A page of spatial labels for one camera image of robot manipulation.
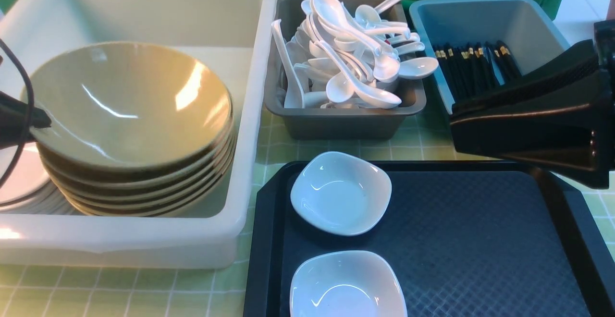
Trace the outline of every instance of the white plastic bin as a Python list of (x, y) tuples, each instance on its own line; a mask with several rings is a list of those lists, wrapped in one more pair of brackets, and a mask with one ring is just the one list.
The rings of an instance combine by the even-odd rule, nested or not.
[[(103, 41), (178, 48), (200, 59), (233, 96), (239, 138), (226, 182), (184, 217), (0, 215), (0, 263), (222, 268), (246, 222), (263, 83), (277, 0), (18, 0), (0, 37), (32, 73), (66, 50)], [(23, 82), (8, 59), (0, 90)]]

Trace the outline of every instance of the light blue plastic bin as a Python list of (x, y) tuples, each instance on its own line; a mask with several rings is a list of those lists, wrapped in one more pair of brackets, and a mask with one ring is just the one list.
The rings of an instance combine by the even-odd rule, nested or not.
[[(534, 0), (419, 0), (409, 9), (425, 54), (435, 58), (433, 44), (505, 42), (522, 74), (544, 65), (569, 48), (569, 43)], [(453, 96), (442, 70), (424, 84), (435, 83), (446, 113)]]

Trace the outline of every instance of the bowl rim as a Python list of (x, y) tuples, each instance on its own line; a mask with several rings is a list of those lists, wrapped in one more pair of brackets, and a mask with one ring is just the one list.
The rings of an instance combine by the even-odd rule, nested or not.
[[(184, 56), (184, 57), (188, 57), (190, 59), (192, 59), (195, 62), (198, 62), (200, 64), (202, 64), (203, 66), (207, 67), (207, 64), (203, 63), (203, 61), (200, 61), (199, 59), (190, 56), (189, 54), (186, 54), (184, 52), (181, 52), (180, 50), (171, 48), (169, 46), (165, 46), (163, 44), (155, 44), (155, 43), (148, 43), (148, 42), (142, 42), (142, 41), (128, 41), (128, 40), (123, 40), (123, 41), (105, 41), (105, 42), (99, 42), (99, 43), (93, 43), (93, 44), (87, 44), (85, 46), (80, 46), (78, 48), (74, 48), (74, 49), (70, 49), (70, 50), (66, 50), (65, 52), (62, 52), (54, 57), (52, 57), (51, 59), (48, 59), (47, 61), (45, 61), (43, 64), (41, 64), (39, 67), (37, 67), (37, 69), (35, 69), (31, 74), (29, 74), (30, 76), (34, 76), (37, 72), (39, 72), (39, 70), (46, 66), (47, 64), (51, 63), (52, 61), (57, 61), (58, 59), (61, 59), (63, 57), (66, 57), (70, 54), (73, 54), (75, 52), (78, 52), (80, 50), (88, 50), (88, 49), (92, 49), (92, 48), (98, 48), (98, 47), (108, 47), (108, 46), (139, 46), (139, 47), (150, 47), (150, 48), (156, 48), (156, 49), (161, 49), (161, 50), (166, 50), (167, 52), (173, 52), (174, 54), (178, 54), (178, 56)], [(233, 99), (231, 96), (231, 92), (229, 91), (229, 89), (227, 88), (227, 86), (225, 85), (224, 82), (222, 82), (222, 79), (220, 79), (220, 77), (213, 71), (211, 70), (211, 73), (215, 76), (215, 78), (218, 78), (222, 84), (222, 86), (224, 87), (224, 91), (226, 94), (226, 98), (228, 100), (228, 104), (230, 105), (229, 107), (229, 114), (233, 112)], [(22, 89), (22, 93), (20, 95), (20, 100), (24, 101), (26, 97), (26, 90)], [(35, 105), (37, 104), (37, 97), (35, 95)], [(193, 155), (195, 155), (196, 153), (206, 149), (208, 146), (211, 145), (212, 142), (215, 142), (215, 138), (207, 143), (205, 146), (200, 147), (199, 149), (188, 153), (186, 155), (183, 155), (182, 157), (177, 157), (174, 159), (171, 159), (169, 161), (159, 161), (159, 162), (155, 162), (155, 163), (144, 163), (144, 162), (132, 162), (132, 164), (130, 164), (129, 166), (127, 165), (117, 165), (117, 164), (109, 164), (110, 161), (106, 161), (107, 164), (103, 164), (101, 162), (88, 162), (88, 161), (83, 161), (81, 159), (76, 159), (74, 157), (71, 157), (70, 155), (68, 155), (67, 153), (64, 153), (63, 151), (63, 147), (62, 146), (49, 146), (49, 143), (45, 143), (44, 140), (41, 140), (42, 136), (40, 136), (40, 133), (42, 133), (42, 131), (44, 131), (44, 129), (35, 129), (33, 127), (31, 127), (30, 129), (30, 134), (32, 135), (32, 137), (35, 139), (35, 141), (44, 146), (46, 149), (52, 151), (55, 155), (59, 155), (60, 157), (67, 159), (71, 162), (74, 162), (75, 164), (84, 166), (85, 168), (88, 168), (90, 170), (99, 170), (99, 171), (105, 171), (105, 172), (138, 172), (141, 170), (155, 170), (156, 168), (164, 168), (165, 166), (169, 166), (171, 164), (174, 164), (176, 162), (180, 162), (183, 161), (185, 159), (189, 159), (190, 157), (192, 157)]]
[(92, 186), (93, 188), (114, 188), (118, 190), (132, 190), (132, 189), (138, 189), (138, 188), (148, 188), (148, 187), (152, 187), (159, 183), (167, 183), (174, 179), (178, 179), (179, 177), (187, 175), (188, 173), (192, 172), (193, 170), (197, 168), (202, 168), (202, 166), (207, 161), (212, 160), (215, 157), (215, 154), (218, 153), (220, 148), (225, 146), (225, 144), (227, 144), (233, 136), (235, 137), (237, 136), (234, 122), (235, 122), (235, 119), (233, 117), (233, 113), (231, 112), (231, 115), (229, 116), (227, 120), (227, 124), (225, 128), (222, 130), (221, 133), (219, 133), (218, 137), (215, 138), (213, 142), (211, 143), (211, 145), (208, 146), (204, 151), (193, 156), (194, 160), (191, 160), (190, 162), (188, 162), (187, 165), (179, 166), (176, 170), (172, 170), (171, 172), (164, 173), (163, 175), (159, 175), (156, 177), (152, 177), (150, 179), (144, 179), (144, 180), (139, 180), (139, 181), (101, 182), (101, 181), (95, 180), (95, 177), (88, 177), (85, 175), (81, 177), (78, 174), (75, 174), (75, 172), (71, 172), (70, 169), (64, 170), (60, 168), (57, 163), (62, 164), (61, 161), (56, 162), (56, 163), (51, 162), (49, 160), (48, 153), (45, 153), (45, 151), (48, 150), (50, 151), (51, 155), (56, 155), (58, 156), (57, 158), (59, 158), (60, 160), (69, 161), (71, 164), (74, 164), (76, 166), (79, 166), (79, 162), (74, 162), (74, 161), (66, 159), (65, 157), (59, 156), (55, 153), (55, 151), (51, 151), (46, 146), (42, 146), (41, 144), (39, 144), (39, 146), (42, 146), (42, 150), (40, 150), (39, 153), (40, 153), (41, 161), (47, 166), (49, 166), (50, 168), (52, 168), (55, 173), (58, 173), (58, 175), (61, 175), (61, 177), (63, 177), (64, 179), (70, 179), (71, 181), (75, 181), (79, 184)]
[[(343, 157), (344, 159), (347, 159), (349, 161), (359, 162), (360, 164), (365, 165), (366, 167), (369, 167), (369, 168), (372, 168), (372, 169), (377, 169), (378, 170), (377, 173), (382, 175), (382, 177), (386, 178), (387, 185), (382, 190), (383, 194), (386, 193), (386, 196), (383, 196), (386, 199), (386, 202), (378, 203), (378, 205), (381, 206), (381, 210), (378, 212), (378, 216), (377, 217), (374, 217), (373, 219), (366, 220), (366, 222), (365, 222), (365, 224), (367, 225), (366, 227), (363, 227), (360, 230), (350, 230), (350, 231), (347, 231), (345, 229), (338, 230), (338, 229), (330, 229), (329, 227), (323, 227), (322, 225), (316, 223), (315, 219), (313, 217), (307, 217), (308, 214), (306, 212), (304, 212), (303, 208), (299, 207), (299, 205), (300, 205), (299, 201), (296, 201), (296, 199), (293, 199), (295, 186), (298, 186), (297, 182), (300, 181), (300, 177), (303, 176), (304, 173), (308, 171), (308, 169), (310, 168), (310, 166), (314, 162), (317, 162), (319, 159), (321, 159), (322, 157), (326, 157), (326, 156)], [(297, 212), (297, 214), (299, 216), (301, 216), (301, 218), (303, 220), (305, 220), (307, 223), (309, 223), (310, 225), (312, 225), (316, 229), (319, 229), (319, 230), (321, 230), (323, 232), (328, 232), (330, 234), (340, 235), (340, 236), (358, 236), (358, 235), (365, 234), (365, 233), (369, 232), (374, 227), (376, 227), (376, 225), (380, 222), (380, 220), (382, 220), (382, 217), (384, 217), (384, 214), (386, 214), (386, 210), (389, 209), (389, 204), (391, 202), (391, 194), (392, 193), (393, 193), (393, 184), (391, 184), (391, 177), (389, 177), (387, 172), (382, 170), (382, 168), (376, 166), (375, 164), (372, 164), (371, 162), (367, 162), (367, 161), (365, 161), (362, 158), (354, 157), (354, 156), (349, 155), (347, 153), (342, 153), (340, 151), (325, 151), (324, 153), (321, 153), (320, 155), (314, 157), (314, 159), (312, 159), (303, 168), (303, 170), (301, 170), (301, 172), (299, 173), (299, 176), (297, 177), (297, 179), (293, 183), (293, 187), (291, 188), (291, 191), (290, 191), (290, 204), (293, 206), (293, 209)]]
[(50, 176), (53, 177), (55, 184), (63, 188), (67, 194), (78, 201), (80, 204), (85, 204), (92, 207), (117, 209), (117, 210), (132, 210), (150, 207), (158, 204), (171, 203), (172, 201), (182, 199), (195, 190), (196, 187), (203, 185), (213, 175), (215, 175), (220, 167), (224, 167), (229, 159), (233, 158), (235, 153), (234, 145), (237, 137), (232, 135), (228, 142), (206, 166), (200, 166), (197, 170), (192, 170), (182, 175), (172, 182), (173, 184), (164, 188), (151, 186), (149, 192), (131, 194), (127, 196), (104, 195), (102, 193), (88, 192), (85, 188), (75, 188), (71, 186), (71, 182), (58, 178), (55, 171), (51, 170)]
[(321, 254), (319, 256), (314, 256), (312, 258), (309, 258), (308, 260), (305, 260), (301, 265), (299, 265), (299, 267), (297, 267), (297, 269), (295, 270), (295, 273), (293, 274), (293, 278), (290, 280), (290, 294), (289, 294), (289, 299), (290, 299), (290, 310), (292, 313), (293, 310), (293, 297), (294, 297), (294, 287), (296, 286), (296, 281), (295, 279), (298, 277), (298, 273), (301, 272), (301, 270), (306, 266), (309, 265), (312, 262), (316, 262), (316, 261), (321, 261), (323, 260), (323, 258), (327, 258), (330, 256), (341, 256), (341, 255), (347, 255), (347, 256), (363, 256), (363, 257), (371, 257), (373, 259), (375, 259), (379, 264), (379, 267), (381, 268), (386, 268), (387, 273), (390, 274), (389, 277), (391, 277), (393, 279), (393, 281), (395, 282), (395, 286), (399, 292), (399, 294), (397, 295), (397, 297), (401, 300), (401, 305), (404, 306), (404, 312), (403, 312), (403, 316), (408, 316), (408, 310), (406, 307), (406, 299), (404, 297), (404, 291), (402, 291), (402, 286), (400, 286), (399, 284), (399, 280), (397, 279), (397, 275), (395, 274), (395, 271), (393, 270), (393, 267), (391, 267), (391, 264), (389, 264), (389, 262), (387, 262), (386, 259), (382, 258), (382, 256), (380, 256), (379, 254), (377, 254), (376, 252), (372, 252), (372, 251), (367, 251), (367, 250), (346, 250), (346, 251), (335, 251), (335, 252), (329, 252), (329, 253), (325, 253), (325, 254)]
[(233, 155), (224, 161), (220, 166), (220, 169), (214, 173), (211, 173), (206, 182), (202, 182), (195, 190), (187, 193), (182, 197), (174, 201), (163, 203), (162, 205), (150, 205), (137, 207), (134, 209), (113, 209), (91, 206), (87, 203), (77, 201), (72, 196), (66, 196), (66, 190), (63, 187), (58, 189), (64, 194), (68, 203), (70, 203), (75, 209), (83, 214), (90, 216), (119, 216), (119, 217), (165, 217), (169, 214), (175, 215), (183, 209), (194, 205), (198, 201), (201, 201), (204, 197), (209, 195), (218, 185), (222, 183), (224, 177), (231, 170), (233, 165)]

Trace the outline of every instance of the bowl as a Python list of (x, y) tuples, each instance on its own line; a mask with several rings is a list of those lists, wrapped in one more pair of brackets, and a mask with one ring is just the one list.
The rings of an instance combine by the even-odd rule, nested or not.
[(190, 158), (215, 140), (231, 112), (231, 96), (214, 72), (154, 44), (72, 50), (31, 80), (35, 105), (52, 120), (49, 128), (31, 129), (33, 137), (97, 170), (149, 170)]
[(305, 221), (325, 232), (355, 236), (371, 230), (391, 199), (386, 172), (360, 158), (327, 151), (299, 174), (290, 201)]
[(291, 317), (406, 317), (391, 265), (369, 251), (342, 251), (301, 264), (290, 284)]
[(53, 168), (48, 167), (48, 170), (55, 184), (63, 188), (67, 192), (68, 197), (80, 203), (100, 207), (112, 206), (116, 209), (134, 209), (136, 207), (147, 207), (175, 201), (205, 185), (211, 177), (219, 173), (218, 170), (224, 167), (226, 162), (233, 158), (235, 153), (234, 146), (235, 137), (229, 138), (228, 146), (222, 148), (220, 153), (217, 153), (216, 157), (203, 168), (189, 172), (174, 181), (169, 181), (159, 186), (135, 188), (132, 190), (86, 186), (62, 178)]
[(236, 135), (236, 130), (233, 112), (231, 111), (227, 126), (205, 150), (182, 162), (177, 162), (163, 168), (151, 168), (136, 172), (93, 170), (80, 165), (78, 162), (72, 162), (64, 157), (60, 157), (44, 146), (37, 145), (37, 148), (40, 158), (45, 165), (57, 173), (59, 177), (94, 188), (134, 190), (165, 185), (169, 181), (175, 181), (206, 166), (212, 161), (213, 155), (218, 152), (219, 148), (231, 140), (233, 134)]
[(202, 201), (207, 195), (217, 188), (222, 183), (222, 180), (226, 174), (228, 174), (233, 158), (230, 157), (224, 163), (224, 166), (216, 173), (212, 173), (208, 181), (203, 182), (202, 185), (197, 187), (197, 190), (191, 190), (189, 195), (178, 197), (167, 203), (160, 203), (155, 201), (155, 204), (146, 206), (136, 206), (133, 209), (117, 208), (112, 205), (108, 207), (93, 206), (82, 201), (75, 200), (71, 196), (70, 192), (64, 190), (61, 186), (58, 187), (64, 194), (66, 199), (75, 207), (75, 209), (83, 212), (86, 215), (92, 216), (127, 216), (127, 217), (157, 217), (165, 216), (170, 217), (176, 215), (178, 210), (183, 210), (189, 206), (194, 206), (196, 203)]

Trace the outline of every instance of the white ceramic spoon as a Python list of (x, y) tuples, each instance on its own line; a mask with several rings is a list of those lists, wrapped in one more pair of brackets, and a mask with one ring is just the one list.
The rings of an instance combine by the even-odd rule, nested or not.
[(400, 1), (401, 0), (384, 0), (383, 2), (380, 3), (380, 5), (376, 6), (374, 9), (376, 10), (376, 12), (382, 13), (386, 11), (387, 9), (390, 9), (391, 7), (395, 6), (395, 4), (397, 4)]
[(304, 63), (295, 63), (293, 68), (295, 69), (295, 72), (301, 70), (306, 74), (309, 79), (312, 79), (312, 81), (316, 81), (319, 83), (327, 83), (329, 82), (329, 79), (333, 78), (333, 74), (328, 74), (326, 72), (317, 70), (316, 68), (311, 67), (310, 65), (306, 65)]
[(301, 28), (297, 29), (297, 32), (295, 33), (295, 39), (297, 43), (301, 46), (301, 48), (303, 48), (305, 52), (309, 53), (310, 38), (307, 35), (307, 33), (303, 31), (303, 29)]
[(403, 46), (399, 46), (395, 49), (397, 50), (397, 54), (402, 56), (404, 54), (424, 51), (425, 44), (423, 42), (413, 42), (413, 43), (404, 44)]
[(401, 63), (399, 77), (404, 79), (422, 79), (438, 68), (438, 61), (432, 57), (418, 57)]
[(309, 23), (309, 15), (308, 17), (306, 17), (306, 19), (303, 21), (303, 23), (301, 23), (301, 28), (303, 29), (303, 31), (305, 31), (305, 33), (307, 33), (307, 36), (309, 37), (310, 41), (320, 41), (320, 37), (316, 35), (316, 33), (314, 33), (314, 30), (312, 29), (312, 24)]
[(338, 70), (338, 67), (335, 65), (335, 63), (329, 59), (329, 56), (327, 56), (326, 58), (313, 58), (313, 59), (308, 59), (307, 62), (312, 65), (312, 67), (316, 68), (317, 70), (321, 70), (321, 71), (337, 71), (339, 72), (340, 70)]
[[(307, 62), (308, 58), (305, 51), (303, 51), (303, 48), (301, 48), (297, 42), (286, 42), (286, 50), (288, 51), (288, 56), (290, 57), (290, 63), (293, 65)], [(299, 82), (301, 83), (303, 92), (309, 92), (309, 83), (306, 83), (306, 81), (301, 81), (301, 78), (299, 79)]]
[(277, 52), (280, 54), (284, 71), (286, 72), (286, 96), (284, 98), (284, 108), (305, 108), (314, 107), (315, 105), (322, 104), (327, 96), (323, 92), (308, 92), (304, 95), (301, 81), (295, 73), (292, 62), (290, 62), (290, 56), (286, 50), (286, 41), (282, 36), (282, 30), (280, 29), (280, 22), (278, 19), (271, 23), (273, 29), (273, 37)]
[(334, 43), (334, 46), (336, 48), (338, 48), (339, 50), (343, 50), (344, 52), (354, 52), (354, 50), (356, 50), (358, 48), (358, 46), (365, 47), (364, 44), (361, 44), (356, 39), (352, 39), (350, 41), (347, 41), (347, 40), (343, 39), (342, 37), (334, 38), (333, 39), (333, 43)]
[(320, 19), (314, 13), (312, 13), (310, 24), (313, 25), (312, 30), (314, 30), (314, 33), (316, 33), (317, 36), (320, 35), (320, 37), (322, 37), (322, 39), (324, 39), (325, 42), (329, 44), (333, 42), (334, 36), (332, 36), (331, 33), (329, 33), (327, 30), (325, 30), (325, 28), (323, 28), (322, 24), (320, 23)]
[(404, 43), (404, 42), (420, 42), (421, 37), (417, 33), (410, 33), (410, 37), (405, 37), (404, 35), (400, 35), (400, 36), (388, 38), (387, 41), (389, 41), (390, 44), (398, 44), (398, 43)]
[(316, 25), (314, 24), (314, 13), (310, 13), (306, 17), (307, 26), (309, 26), (310, 31), (314, 34), (314, 40), (312, 41), (320, 41), (321, 39), (325, 39), (320, 32), (316, 29)]
[(305, 50), (297, 42), (286, 42), (286, 50), (288, 50), (288, 56), (290, 56), (290, 61), (293, 64), (304, 63), (308, 60)]
[(333, 96), (334, 99), (329, 98), (332, 102), (345, 102), (356, 92), (363, 101), (382, 109), (391, 109), (402, 103), (402, 100), (395, 94), (371, 87), (358, 80), (344, 64), (340, 56), (334, 52), (329, 43), (319, 41), (317, 44), (329, 55), (331, 60), (338, 65), (341, 71), (327, 83), (327, 96)]
[(310, 54), (312, 54), (314, 57), (317, 57), (317, 58), (329, 57), (327, 56), (327, 53), (323, 52), (321, 48), (319, 48), (318, 46), (316, 46), (316, 44), (314, 44), (314, 42), (310, 41), (308, 46), (309, 46)]
[[(367, 63), (370, 63), (371, 65), (374, 65), (374, 68), (373, 68), (374, 78), (380, 81), (384, 81), (384, 82), (391, 82), (395, 80), (395, 78), (397, 78), (397, 71), (399, 69), (399, 64), (400, 64), (399, 59), (398, 59), (399, 56), (397, 54), (397, 50), (395, 50), (393, 47), (391, 47), (390, 44), (387, 44), (386, 42), (384, 42), (382, 39), (379, 39), (378, 37), (373, 37), (373, 39), (380, 45), (382, 54), (380, 54), (379, 56), (374, 56), (373, 51), (370, 50), (368, 54), (365, 54), (365, 56), (367, 57), (363, 57), (363, 53), (365, 52), (365, 50), (363, 50), (361, 52), (357, 52), (355, 56), (360, 56), (361, 57), (359, 59), (360, 61), (367, 62)], [(352, 44), (351, 42), (341, 41), (340, 39), (336, 39), (334, 41), (336, 45), (339, 45), (342, 47), (341, 50), (345, 50), (345, 51), (353, 51), (356, 49), (358, 50), (360, 46), (362, 45), (358, 41), (356, 41), (357, 42), (356, 46)]]
[(315, 91), (325, 92), (325, 89), (327, 88), (327, 83), (329, 81), (327, 81), (326, 83), (321, 83), (321, 82), (318, 82), (318, 81), (312, 81), (312, 82), (313, 82), (312, 83), (312, 92), (315, 92)]
[(383, 25), (383, 26), (400, 26), (407, 28), (408, 23), (404, 22), (383, 22), (378, 12), (370, 5), (362, 4), (354, 11), (354, 19), (357, 23), (361, 24), (364, 28), (370, 26)]
[(343, 103), (348, 101), (354, 95), (355, 90), (351, 83), (352, 82), (345, 76), (344, 71), (339, 72), (333, 76), (333, 78), (329, 79), (325, 87), (325, 92), (327, 93), (329, 101), (332, 103)]
[(301, 2), (301, 10), (305, 13), (305, 15), (312, 13), (312, 9), (309, 6), (309, 0), (303, 0)]
[[(327, 30), (327, 32), (329, 32), (332, 36), (335, 36), (336, 38), (343, 39), (345, 41), (352, 41), (352, 40), (356, 41), (357, 40), (354, 36), (347, 34), (347, 32), (344, 32), (343, 30), (338, 30), (332, 26), (329, 26), (326, 22), (321, 22), (320, 24), (325, 30)], [(400, 34), (400, 35), (405, 35), (405, 36), (411, 35), (411, 33), (409, 33), (409, 29), (407, 26), (389, 26), (389, 25), (378, 24), (375, 27), (371, 27), (371, 28), (359, 27), (358, 30), (370, 37), (378, 36), (378, 35), (387, 35), (387, 34), (389, 35)]]
[(311, 0), (311, 2), (314, 4), (314, 12), (321, 19), (321, 23), (324, 22), (331, 28), (346, 32), (368, 46), (374, 52), (374, 55), (380, 55), (381, 48), (378, 42), (348, 22), (339, 0)]
[(321, 109), (375, 109), (373, 105), (366, 103), (360, 98), (351, 98), (344, 103), (327, 102), (320, 107)]
[(374, 71), (368, 64), (364, 63), (360, 59), (357, 59), (355, 56), (347, 52), (337, 51), (337, 53), (342, 58), (342, 60), (346, 61), (346, 63), (354, 63), (356, 66), (358, 66), (361, 69), (362, 74), (365, 75), (365, 79), (368, 82), (374, 80)]

